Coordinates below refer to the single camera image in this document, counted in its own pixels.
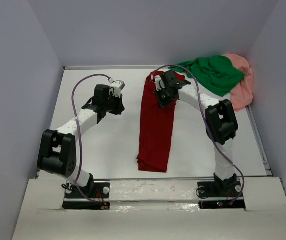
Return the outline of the red t shirt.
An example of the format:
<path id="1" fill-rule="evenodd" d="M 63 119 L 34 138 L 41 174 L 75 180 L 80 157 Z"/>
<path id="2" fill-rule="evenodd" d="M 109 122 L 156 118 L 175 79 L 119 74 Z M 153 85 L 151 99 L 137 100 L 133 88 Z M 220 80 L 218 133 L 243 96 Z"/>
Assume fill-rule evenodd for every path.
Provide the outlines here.
<path id="1" fill-rule="evenodd" d="M 151 77 L 152 74 L 145 80 L 141 98 L 139 148 L 136 159 L 139 171 L 165 173 L 171 149 L 176 100 L 169 106 L 160 108 Z"/>

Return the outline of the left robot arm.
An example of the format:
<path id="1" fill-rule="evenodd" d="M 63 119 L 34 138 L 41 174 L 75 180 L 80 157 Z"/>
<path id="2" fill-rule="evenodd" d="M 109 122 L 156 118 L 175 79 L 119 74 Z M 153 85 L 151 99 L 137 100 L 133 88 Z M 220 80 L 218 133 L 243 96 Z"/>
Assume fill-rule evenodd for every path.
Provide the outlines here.
<path id="1" fill-rule="evenodd" d="M 82 152 L 81 136 L 97 125 L 107 113 L 120 115 L 124 110 L 121 90 L 123 81 L 113 81 L 110 85 L 98 84 L 94 95 L 76 116 L 63 126 L 42 133 L 37 168 L 49 174 L 62 177 L 74 185 L 76 192 L 84 198 L 93 193 L 93 176 L 81 169 L 76 159 L 76 143 Z"/>

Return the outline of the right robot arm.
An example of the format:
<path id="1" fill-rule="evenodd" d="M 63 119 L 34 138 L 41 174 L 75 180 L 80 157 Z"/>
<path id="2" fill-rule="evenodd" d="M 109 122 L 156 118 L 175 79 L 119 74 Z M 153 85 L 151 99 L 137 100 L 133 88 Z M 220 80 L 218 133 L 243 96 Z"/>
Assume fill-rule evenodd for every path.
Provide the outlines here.
<path id="1" fill-rule="evenodd" d="M 242 187 L 236 175 L 240 170 L 232 161 L 233 139 L 238 123 L 231 101 L 218 100 L 201 93 L 198 83 L 179 81 L 172 70 L 160 75 L 153 73 L 151 81 L 155 84 L 154 94 L 160 108 L 179 100 L 201 113 L 206 134 L 214 147 L 215 170 L 213 181 L 198 183 L 197 196 L 201 200 L 241 196 Z"/>

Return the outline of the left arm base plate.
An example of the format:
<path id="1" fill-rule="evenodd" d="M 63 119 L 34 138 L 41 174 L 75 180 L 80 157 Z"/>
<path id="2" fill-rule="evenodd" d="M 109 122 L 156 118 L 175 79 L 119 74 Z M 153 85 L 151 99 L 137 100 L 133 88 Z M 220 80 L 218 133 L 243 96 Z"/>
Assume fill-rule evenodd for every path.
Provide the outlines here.
<path id="1" fill-rule="evenodd" d="M 94 187 L 89 192 L 81 187 L 77 188 L 69 183 L 61 184 L 64 190 L 62 208 L 65 210 L 109 210 L 110 183 L 106 181 L 95 181 Z"/>

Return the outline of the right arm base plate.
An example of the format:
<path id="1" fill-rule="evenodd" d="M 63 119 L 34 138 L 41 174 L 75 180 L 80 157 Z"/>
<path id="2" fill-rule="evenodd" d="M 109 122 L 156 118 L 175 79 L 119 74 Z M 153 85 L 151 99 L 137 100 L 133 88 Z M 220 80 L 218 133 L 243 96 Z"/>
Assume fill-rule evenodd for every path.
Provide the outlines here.
<path id="1" fill-rule="evenodd" d="M 199 199 L 198 206 L 201 210 L 246 209 L 243 195 L 238 197 L 241 190 L 239 181 L 227 192 L 220 192 L 214 184 L 213 181 L 197 183 L 195 194 Z"/>

